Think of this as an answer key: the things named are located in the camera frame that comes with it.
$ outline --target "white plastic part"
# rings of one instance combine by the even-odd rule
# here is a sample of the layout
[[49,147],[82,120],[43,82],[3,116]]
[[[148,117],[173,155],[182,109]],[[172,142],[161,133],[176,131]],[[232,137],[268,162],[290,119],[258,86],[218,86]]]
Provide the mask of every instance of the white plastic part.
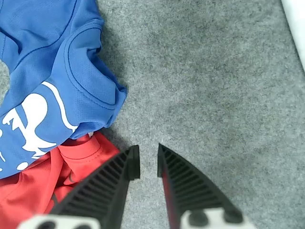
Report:
[[94,218],[58,215],[36,215],[21,223],[17,229],[36,229],[39,228],[39,225],[48,221],[55,223],[54,229],[75,229],[82,225],[87,225],[90,229],[101,229],[100,223]]
[[209,222],[204,227],[194,227],[189,224],[190,211],[186,211],[181,217],[180,229],[256,229],[256,227],[244,216],[242,223],[234,224],[227,223],[224,220],[223,208],[209,208],[204,209]]
[[305,0],[282,0],[282,4],[305,71]]

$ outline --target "white print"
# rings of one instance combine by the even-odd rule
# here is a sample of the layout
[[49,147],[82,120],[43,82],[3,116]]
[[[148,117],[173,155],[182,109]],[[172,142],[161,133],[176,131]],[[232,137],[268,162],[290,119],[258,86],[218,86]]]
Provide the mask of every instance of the white print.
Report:
[[29,152],[35,152],[34,156],[42,156],[46,152],[41,151],[40,148],[49,148],[56,145],[56,143],[42,140],[35,133],[36,127],[42,123],[47,115],[47,101],[39,94],[29,94],[21,105],[28,120],[27,127],[25,128],[23,125],[15,108],[5,115],[2,124],[10,125],[12,120],[12,130],[19,128],[25,138],[25,145],[22,148]]
[[3,157],[3,155],[2,155],[2,153],[1,153],[1,151],[0,151],[0,158],[2,159],[2,161],[4,161],[4,162],[5,162],[5,158]]
[[22,162],[21,164],[19,164],[19,165],[17,166],[17,170],[19,170],[19,171],[24,170],[24,169],[26,169],[26,167],[28,167],[28,166],[29,166],[29,164],[28,164],[27,162]]
[[59,108],[60,108],[60,110],[61,110],[61,119],[62,119],[64,125],[65,125],[68,129],[71,129],[71,130],[72,130],[72,133],[74,133],[78,126],[71,125],[71,124],[69,123],[69,121],[68,121],[68,119],[67,119],[67,115],[66,115],[65,106],[64,106],[64,104],[63,104],[63,102],[62,102],[61,96],[59,95],[59,92],[58,92],[57,88],[56,88],[53,84],[51,84],[51,83],[49,83],[49,82],[46,82],[46,81],[42,82],[41,84],[42,84],[42,85],[45,85],[45,86],[47,86],[48,88],[51,89],[51,91],[53,92],[53,94],[54,94],[54,96],[55,96],[55,98],[56,98],[56,101],[57,101],[57,103],[58,103],[58,105],[59,105]]

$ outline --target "gray carpet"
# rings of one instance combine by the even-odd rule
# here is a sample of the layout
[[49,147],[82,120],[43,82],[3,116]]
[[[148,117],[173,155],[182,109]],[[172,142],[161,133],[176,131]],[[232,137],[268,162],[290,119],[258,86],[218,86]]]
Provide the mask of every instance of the gray carpet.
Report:
[[[101,58],[129,89],[104,133],[141,146],[122,228],[168,228],[159,142],[258,228],[305,228],[305,75],[280,0],[98,3]],[[2,65],[1,93],[7,83]]]

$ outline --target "blue shirt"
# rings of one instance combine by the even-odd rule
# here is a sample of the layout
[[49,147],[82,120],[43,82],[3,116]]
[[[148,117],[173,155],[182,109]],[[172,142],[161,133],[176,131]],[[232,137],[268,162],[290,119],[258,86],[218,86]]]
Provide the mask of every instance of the blue shirt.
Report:
[[0,59],[10,71],[0,178],[115,120],[127,92],[97,56],[103,23],[95,0],[0,0]]

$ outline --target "red shirt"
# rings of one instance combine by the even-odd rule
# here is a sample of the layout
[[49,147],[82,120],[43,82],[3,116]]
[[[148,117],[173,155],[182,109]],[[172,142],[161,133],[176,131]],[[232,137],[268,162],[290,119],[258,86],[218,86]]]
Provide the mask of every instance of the red shirt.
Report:
[[68,140],[27,169],[0,180],[0,226],[14,229],[34,214],[49,213],[82,179],[119,153],[100,132]]

